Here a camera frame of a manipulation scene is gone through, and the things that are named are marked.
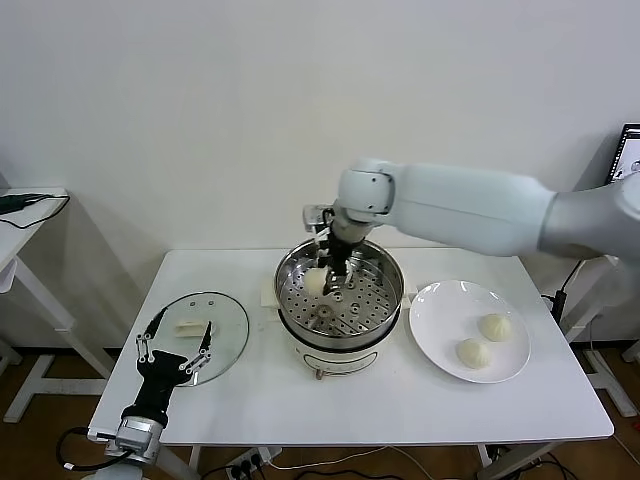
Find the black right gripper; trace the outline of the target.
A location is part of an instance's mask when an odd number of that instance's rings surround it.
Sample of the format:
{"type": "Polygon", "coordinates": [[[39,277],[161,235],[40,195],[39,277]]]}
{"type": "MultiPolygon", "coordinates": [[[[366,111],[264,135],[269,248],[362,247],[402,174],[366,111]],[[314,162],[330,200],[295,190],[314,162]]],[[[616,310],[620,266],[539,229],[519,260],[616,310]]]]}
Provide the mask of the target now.
{"type": "Polygon", "coordinates": [[[355,248],[354,244],[329,234],[329,229],[323,229],[314,234],[316,267],[327,269],[323,286],[325,297],[341,293],[346,281],[350,279],[350,258],[355,248]]]}

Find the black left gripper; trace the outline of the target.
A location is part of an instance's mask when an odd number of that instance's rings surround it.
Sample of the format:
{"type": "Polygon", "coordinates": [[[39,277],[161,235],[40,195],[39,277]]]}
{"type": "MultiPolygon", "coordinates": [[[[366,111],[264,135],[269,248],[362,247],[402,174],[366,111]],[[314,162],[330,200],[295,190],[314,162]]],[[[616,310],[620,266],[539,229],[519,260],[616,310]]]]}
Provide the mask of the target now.
{"type": "Polygon", "coordinates": [[[134,403],[123,410],[122,418],[167,418],[174,388],[187,384],[192,374],[211,360],[214,330],[211,321],[207,323],[196,356],[190,361],[186,357],[161,350],[153,350],[151,353],[150,342],[155,338],[166,311],[167,308],[162,308],[144,331],[136,335],[137,370],[143,377],[143,382],[134,403]]]}

